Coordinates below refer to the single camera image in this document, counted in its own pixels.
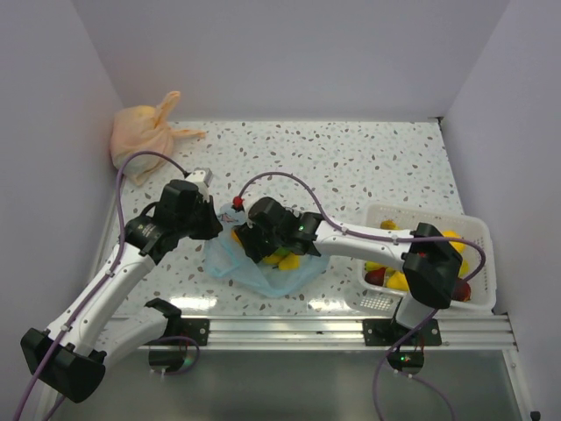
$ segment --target light purple wall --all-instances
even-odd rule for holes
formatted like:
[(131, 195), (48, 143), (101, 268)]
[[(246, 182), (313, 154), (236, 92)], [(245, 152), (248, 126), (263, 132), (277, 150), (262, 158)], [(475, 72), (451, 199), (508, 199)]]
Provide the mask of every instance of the light purple wall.
[(188, 118), (442, 116), (508, 0), (74, 0), (125, 105)]
[(86, 282), (121, 103), (69, 0), (0, 3), (0, 418), (30, 378), (19, 340)]
[(468, 213), (491, 228), (499, 308), (543, 419), (561, 400), (561, 2), (512, 0), (444, 120)]

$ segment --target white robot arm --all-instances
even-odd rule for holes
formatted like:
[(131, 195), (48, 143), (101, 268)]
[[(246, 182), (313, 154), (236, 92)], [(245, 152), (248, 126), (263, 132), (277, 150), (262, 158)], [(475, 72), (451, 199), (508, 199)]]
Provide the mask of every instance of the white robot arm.
[[(44, 331), (30, 329), (27, 332), (21, 345), (32, 373), (55, 337), (66, 330), (39, 378), (79, 403), (97, 388), (106, 366), (113, 365), (146, 342), (178, 333), (174, 332), (174, 325), (181, 311), (157, 299), (149, 302), (137, 316), (123, 322), (118, 332), (105, 332), (107, 340), (103, 349), (94, 349), (117, 307), (163, 256), (177, 247), (179, 239), (211, 239), (222, 231), (208, 194), (211, 174), (208, 169), (199, 169), (185, 181), (171, 181), (157, 203), (149, 204), (140, 216), (127, 224), (124, 251), (113, 272), (109, 273), (118, 246), (99, 274), (63, 314)], [(151, 208), (154, 213), (150, 217), (147, 212)], [(282, 246), (296, 254), (342, 255), (378, 261), (403, 271), (411, 293), (402, 299), (394, 320), (405, 329), (415, 327), (434, 309), (450, 305), (451, 290), (462, 260), (447, 242), (419, 245), (358, 238), (345, 231), (371, 237), (387, 237), (388, 231), (345, 224), (341, 232), (317, 213), (294, 214), (270, 197), (247, 203), (244, 211), (248, 222), (238, 226), (236, 233), (246, 254), (255, 262)], [(432, 225), (420, 224), (415, 232), (391, 231), (390, 235), (395, 239), (411, 239), (440, 233)], [(110, 279), (89, 300), (72, 325), (67, 326), (68, 315), (105, 275)]]
[[(64, 331), (65, 335), (40, 372), (39, 379), (73, 402), (81, 402), (103, 379), (106, 358), (117, 361), (138, 346), (161, 337), (170, 323), (181, 317), (181, 312), (171, 304), (153, 300), (156, 303), (148, 303), (147, 308), (125, 323), (117, 334), (110, 335), (105, 349), (94, 349), (103, 328), (132, 288), (160, 263), (166, 253), (177, 247), (180, 239), (212, 239), (222, 231), (208, 192), (211, 177), (209, 169), (196, 169), (186, 180), (172, 180), (167, 184), (160, 200), (150, 203), (126, 225), (118, 264), (115, 266), (114, 260), (119, 245), (68, 309), (44, 331), (30, 329), (24, 335), (21, 346), (32, 373)], [(153, 215), (148, 216), (152, 208)], [(109, 279), (101, 284), (107, 276)], [(69, 324), (70, 315), (90, 294), (93, 296)]]

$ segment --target terrazzo surface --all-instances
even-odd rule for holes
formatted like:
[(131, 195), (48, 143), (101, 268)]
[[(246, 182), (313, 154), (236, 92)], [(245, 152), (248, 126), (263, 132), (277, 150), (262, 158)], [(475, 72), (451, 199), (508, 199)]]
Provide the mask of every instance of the terrazzo surface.
[[(361, 224), (371, 202), (462, 213), (456, 184), (438, 124), (382, 122), (173, 122), (197, 128), (205, 139), (178, 140), (174, 158), (187, 169), (211, 168), (210, 192), (218, 211), (252, 176), (279, 169), (300, 176), (315, 189), (337, 219)], [(143, 186), (126, 182), (125, 221), (157, 200), (164, 185), (180, 178), (171, 165)], [(272, 177), (250, 187), (252, 195), (272, 196), (286, 206), (314, 211), (306, 192), (289, 179)], [(117, 221), (110, 238), (117, 240)], [(203, 243), (184, 239), (134, 290), (117, 311), (136, 313), (159, 296), (183, 314), (213, 316), (352, 316), (372, 297), (359, 285), (356, 264), (332, 257), (325, 274), (292, 295), (267, 298), (232, 280), (203, 271)], [(382, 307), (387, 310), (387, 302)]]

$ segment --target glass panel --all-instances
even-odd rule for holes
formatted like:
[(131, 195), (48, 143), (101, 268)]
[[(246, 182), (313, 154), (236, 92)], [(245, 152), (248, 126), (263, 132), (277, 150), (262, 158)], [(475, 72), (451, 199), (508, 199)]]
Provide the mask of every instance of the glass panel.
[[(212, 352), (200, 366), (163, 381), (138, 351), (110, 372), (81, 404), (65, 403), (61, 420), (366, 420), (375, 416), (376, 352)], [(427, 354), (421, 377), (450, 399), (458, 421), (519, 421), (501, 352)], [(384, 369), (380, 402), (387, 421), (450, 420), (432, 390)]]

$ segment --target red fruit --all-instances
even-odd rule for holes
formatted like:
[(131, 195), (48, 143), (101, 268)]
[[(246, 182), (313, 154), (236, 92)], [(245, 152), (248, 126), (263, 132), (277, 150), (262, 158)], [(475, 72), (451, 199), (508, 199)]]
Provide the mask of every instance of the red fruit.
[(456, 287), (454, 292), (452, 292), (452, 300), (466, 302), (472, 297), (472, 287), (470, 284), (458, 279), (456, 281)]
[(365, 281), (370, 285), (377, 285), (379, 287), (383, 287), (385, 274), (386, 274), (386, 268), (371, 270), (370, 272), (366, 273)]

